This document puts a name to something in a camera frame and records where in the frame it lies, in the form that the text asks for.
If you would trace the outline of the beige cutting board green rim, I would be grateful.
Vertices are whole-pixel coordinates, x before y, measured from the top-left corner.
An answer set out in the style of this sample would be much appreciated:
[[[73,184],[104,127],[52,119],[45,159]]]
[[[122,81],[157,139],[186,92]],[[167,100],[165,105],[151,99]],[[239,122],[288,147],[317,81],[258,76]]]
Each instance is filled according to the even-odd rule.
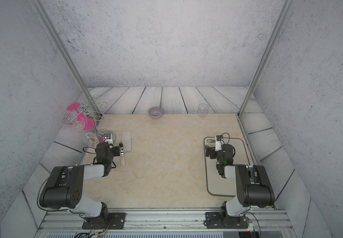
[[[252,170],[244,141],[239,138],[216,141],[215,136],[206,137],[204,143],[218,152],[217,159],[205,156],[208,193],[212,196],[243,196],[246,184],[250,183],[248,171]]]

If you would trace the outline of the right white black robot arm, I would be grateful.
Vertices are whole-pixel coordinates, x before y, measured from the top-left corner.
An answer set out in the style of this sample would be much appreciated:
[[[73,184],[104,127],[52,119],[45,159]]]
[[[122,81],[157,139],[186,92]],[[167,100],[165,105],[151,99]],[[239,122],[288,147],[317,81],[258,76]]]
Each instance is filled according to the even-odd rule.
[[[236,196],[223,202],[218,213],[207,213],[205,226],[209,229],[248,227],[246,214],[252,208],[273,206],[274,192],[264,166],[234,164],[235,148],[230,144],[221,145],[220,150],[205,146],[205,154],[216,160],[216,170],[222,179],[233,179]]]

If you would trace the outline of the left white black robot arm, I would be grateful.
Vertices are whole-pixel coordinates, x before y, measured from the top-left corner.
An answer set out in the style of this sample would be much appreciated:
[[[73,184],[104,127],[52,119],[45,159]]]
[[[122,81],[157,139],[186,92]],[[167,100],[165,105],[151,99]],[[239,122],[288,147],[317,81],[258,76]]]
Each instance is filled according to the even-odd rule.
[[[68,210],[78,214],[84,220],[83,230],[123,229],[125,213],[110,214],[105,203],[83,194],[83,184],[108,176],[117,167],[114,157],[120,156],[124,166],[124,153],[122,142],[118,146],[103,142],[96,146],[92,164],[54,167],[40,188],[37,206],[47,212]]]

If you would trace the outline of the clear wine glass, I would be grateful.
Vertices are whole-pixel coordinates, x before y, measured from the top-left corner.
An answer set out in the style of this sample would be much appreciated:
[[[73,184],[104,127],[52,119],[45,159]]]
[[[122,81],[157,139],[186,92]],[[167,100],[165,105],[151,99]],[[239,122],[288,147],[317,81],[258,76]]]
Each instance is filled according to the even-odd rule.
[[[96,147],[100,143],[98,137],[92,132],[85,133],[83,135],[83,140],[89,147]]]

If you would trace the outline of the pink wine glass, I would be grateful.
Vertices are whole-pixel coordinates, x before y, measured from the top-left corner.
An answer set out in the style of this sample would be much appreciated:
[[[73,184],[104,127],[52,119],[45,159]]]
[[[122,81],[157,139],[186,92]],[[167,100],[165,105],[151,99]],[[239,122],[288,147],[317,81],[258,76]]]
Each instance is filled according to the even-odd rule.
[[[95,126],[90,112],[83,104],[74,103],[67,107],[68,114],[64,122],[73,126],[75,131],[89,131]]]

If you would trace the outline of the chrome wine glass rack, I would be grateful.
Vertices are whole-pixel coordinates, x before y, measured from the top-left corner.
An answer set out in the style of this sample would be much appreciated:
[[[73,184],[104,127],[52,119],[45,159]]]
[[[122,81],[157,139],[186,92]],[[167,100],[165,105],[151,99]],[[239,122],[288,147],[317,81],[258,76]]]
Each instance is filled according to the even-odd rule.
[[[86,143],[97,145],[102,142],[114,144],[116,134],[112,131],[102,131],[98,129],[98,123],[101,122],[105,115],[101,110],[107,107],[106,102],[95,103],[95,98],[88,98],[85,104],[74,103],[67,107],[68,114],[64,117],[67,124],[71,124],[75,131],[84,133]]]

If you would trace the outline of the clear plastic cup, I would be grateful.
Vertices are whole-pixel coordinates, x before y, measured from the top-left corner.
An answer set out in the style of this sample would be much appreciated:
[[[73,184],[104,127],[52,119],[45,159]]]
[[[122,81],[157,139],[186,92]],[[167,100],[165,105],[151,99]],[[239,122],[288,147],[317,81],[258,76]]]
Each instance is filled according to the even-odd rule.
[[[204,118],[209,110],[209,106],[207,104],[199,104],[198,105],[198,116]]]

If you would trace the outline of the grey ceramic bowl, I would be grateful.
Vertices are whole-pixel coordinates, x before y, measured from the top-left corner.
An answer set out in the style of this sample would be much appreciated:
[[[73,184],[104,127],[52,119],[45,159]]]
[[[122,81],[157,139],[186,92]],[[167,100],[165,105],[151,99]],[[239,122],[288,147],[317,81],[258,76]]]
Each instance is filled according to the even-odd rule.
[[[162,117],[163,109],[161,107],[151,107],[148,110],[148,114],[149,114],[150,118],[156,120],[156,119],[159,119]]]

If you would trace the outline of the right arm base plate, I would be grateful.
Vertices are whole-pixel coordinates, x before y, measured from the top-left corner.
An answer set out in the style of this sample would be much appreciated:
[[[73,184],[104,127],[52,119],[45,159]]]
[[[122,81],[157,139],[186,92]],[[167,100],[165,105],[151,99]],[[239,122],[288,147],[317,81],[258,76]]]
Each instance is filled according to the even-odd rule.
[[[206,212],[204,226],[208,229],[248,229],[246,218],[231,217],[219,212]]]

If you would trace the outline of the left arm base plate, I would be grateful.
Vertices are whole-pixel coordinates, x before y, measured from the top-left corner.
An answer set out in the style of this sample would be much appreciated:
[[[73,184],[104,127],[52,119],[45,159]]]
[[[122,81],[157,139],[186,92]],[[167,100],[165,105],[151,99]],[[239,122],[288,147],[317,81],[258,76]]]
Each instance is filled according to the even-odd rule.
[[[95,218],[85,218],[83,230],[122,230],[124,229],[126,213],[103,213]]]

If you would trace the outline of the aluminium mounting rail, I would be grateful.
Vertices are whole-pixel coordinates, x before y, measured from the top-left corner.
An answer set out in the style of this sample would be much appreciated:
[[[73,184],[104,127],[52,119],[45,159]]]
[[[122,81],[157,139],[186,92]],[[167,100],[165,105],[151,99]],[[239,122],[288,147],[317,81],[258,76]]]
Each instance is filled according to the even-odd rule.
[[[123,208],[109,209],[109,213],[126,213],[121,232],[208,232],[204,226],[206,212],[218,208]],[[263,238],[267,232],[282,232],[284,237],[296,236],[284,210],[255,209],[246,214],[248,229],[212,229],[213,231],[255,231]]]

